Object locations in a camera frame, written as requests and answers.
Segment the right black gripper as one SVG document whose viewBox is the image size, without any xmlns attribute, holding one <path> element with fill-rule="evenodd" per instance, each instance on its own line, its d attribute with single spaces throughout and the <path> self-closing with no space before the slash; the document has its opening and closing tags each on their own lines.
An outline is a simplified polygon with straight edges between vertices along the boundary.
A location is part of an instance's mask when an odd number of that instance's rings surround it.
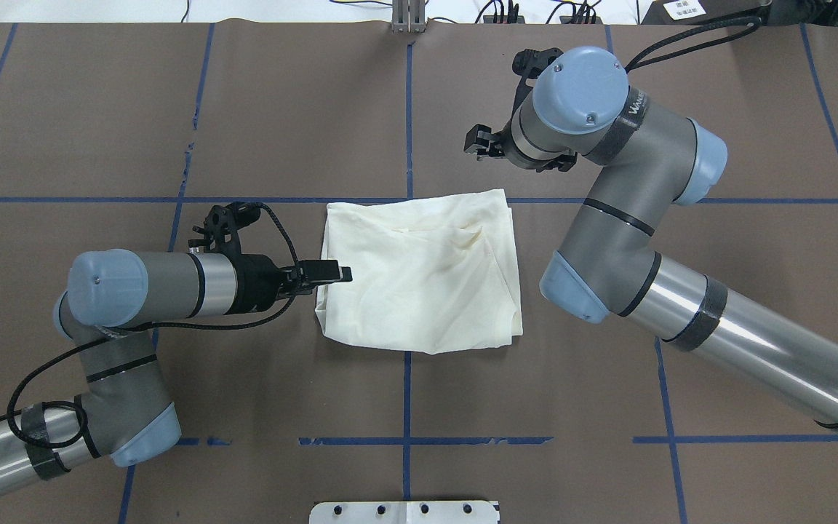
<svg viewBox="0 0 838 524">
<path fill-rule="evenodd" d="M 510 124 L 496 132 L 489 126 L 476 124 L 463 139 L 463 152 L 475 158 L 506 158 L 516 168 L 536 172 L 568 172 L 578 162 L 577 153 L 542 149 L 521 128 L 513 128 Z"/>
</svg>

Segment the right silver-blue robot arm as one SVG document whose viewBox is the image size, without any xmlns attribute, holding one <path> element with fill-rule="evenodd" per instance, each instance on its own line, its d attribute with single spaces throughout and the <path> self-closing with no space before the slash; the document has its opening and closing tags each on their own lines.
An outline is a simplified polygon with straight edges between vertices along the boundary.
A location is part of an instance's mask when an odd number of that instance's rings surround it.
<svg viewBox="0 0 838 524">
<path fill-rule="evenodd" d="M 476 124 L 463 149 L 529 172 L 596 177 L 540 277 L 540 294 L 592 324 L 633 322 L 665 347 L 761 387 L 838 437 L 838 342 L 664 250 L 659 229 L 721 182 L 729 148 L 632 81 L 605 47 L 521 49 L 510 114 Z"/>
</svg>

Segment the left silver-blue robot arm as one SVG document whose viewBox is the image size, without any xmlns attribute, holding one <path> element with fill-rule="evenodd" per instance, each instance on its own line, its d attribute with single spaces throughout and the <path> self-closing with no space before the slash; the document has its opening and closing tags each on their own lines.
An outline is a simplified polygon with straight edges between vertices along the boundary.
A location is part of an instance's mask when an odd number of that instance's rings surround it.
<svg viewBox="0 0 838 524">
<path fill-rule="evenodd" d="M 0 496 L 103 456 L 130 467 L 180 440 L 153 329 L 192 329 L 200 317 L 265 312 L 277 301 L 351 280 L 351 269 L 336 260 L 277 266 L 265 255 L 196 247 L 77 256 L 53 319 L 74 344 L 68 356 L 79 356 L 87 390 L 20 408 L 28 379 L 20 382 L 0 418 Z"/>
</svg>

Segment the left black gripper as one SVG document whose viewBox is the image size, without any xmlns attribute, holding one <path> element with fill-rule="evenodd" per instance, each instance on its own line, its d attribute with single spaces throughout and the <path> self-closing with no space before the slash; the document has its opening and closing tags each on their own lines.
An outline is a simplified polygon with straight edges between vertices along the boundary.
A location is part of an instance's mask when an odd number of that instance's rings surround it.
<svg viewBox="0 0 838 524">
<path fill-rule="evenodd" d="M 312 295 L 317 286 L 352 282 L 349 266 L 337 260 L 299 260 L 295 265 L 280 268 L 267 255 L 243 253 L 233 258 L 236 271 L 236 295 L 233 314 L 268 311 L 282 298 Z"/>
</svg>

